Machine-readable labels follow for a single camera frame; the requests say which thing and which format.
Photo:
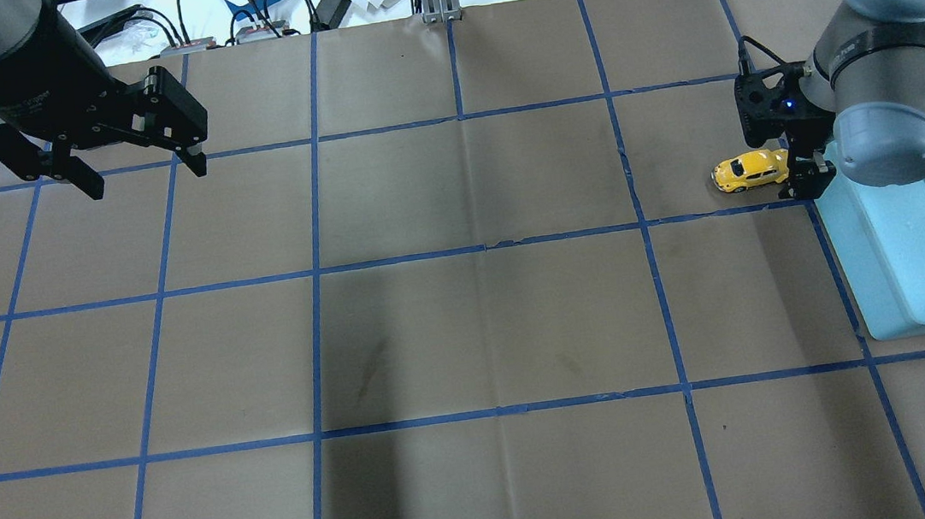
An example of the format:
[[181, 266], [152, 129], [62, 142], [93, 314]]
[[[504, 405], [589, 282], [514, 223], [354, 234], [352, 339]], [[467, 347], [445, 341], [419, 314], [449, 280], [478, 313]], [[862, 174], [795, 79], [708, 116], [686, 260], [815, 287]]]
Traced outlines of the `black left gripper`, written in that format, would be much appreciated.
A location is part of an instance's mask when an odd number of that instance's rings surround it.
[[99, 201], [103, 177], [71, 149], [121, 142], [173, 152], [204, 177], [208, 118], [162, 65], [129, 86], [117, 80], [56, 10], [0, 15], [0, 163], [19, 180], [52, 178]]

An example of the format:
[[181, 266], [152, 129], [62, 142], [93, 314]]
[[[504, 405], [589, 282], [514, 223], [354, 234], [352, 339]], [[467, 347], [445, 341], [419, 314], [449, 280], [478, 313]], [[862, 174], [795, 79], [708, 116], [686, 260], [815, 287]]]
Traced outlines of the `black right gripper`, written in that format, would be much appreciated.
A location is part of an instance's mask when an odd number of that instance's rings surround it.
[[812, 102], [799, 85], [802, 62], [780, 62], [770, 69], [740, 67], [734, 80], [734, 101], [741, 134], [748, 147], [785, 139], [792, 162], [778, 198], [817, 200], [835, 180], [833, 162], [824, 160], [835, 114]]

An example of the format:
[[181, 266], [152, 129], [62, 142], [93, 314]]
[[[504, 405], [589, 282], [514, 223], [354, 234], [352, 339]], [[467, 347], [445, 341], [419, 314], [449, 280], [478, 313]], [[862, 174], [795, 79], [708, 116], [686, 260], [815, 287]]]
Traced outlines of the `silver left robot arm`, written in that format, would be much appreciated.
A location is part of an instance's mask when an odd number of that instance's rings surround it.
[[155, 146], [204, 177], [207, 133], [206, 108], [162, 65], [124, 83], [56, 0], [0, 0], [0, 163], [10, 173], [52, 178], [99, 200], [103, 177], [79, 152]]

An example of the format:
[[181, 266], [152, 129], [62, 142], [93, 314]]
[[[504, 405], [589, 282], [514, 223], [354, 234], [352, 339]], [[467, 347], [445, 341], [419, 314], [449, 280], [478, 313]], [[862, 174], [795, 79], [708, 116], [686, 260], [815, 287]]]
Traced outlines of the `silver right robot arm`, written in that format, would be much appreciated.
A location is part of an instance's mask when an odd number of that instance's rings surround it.
[[[751, 148], [788, 142], [782, 198], [817, 199], [836, 174], [863, 186], [925, 180], [925, 0], [843, 0], [810, 59], [754, 71], [739, 41], [734, 107]], [[168, 70], [134, 84], [76, 50], [73, 65], [5, 85], [0, 163], [21, 180], [70, 183], [102, 198], [102, 176], [77, 150], [159, 147], [207, 173], [208, 113]]]

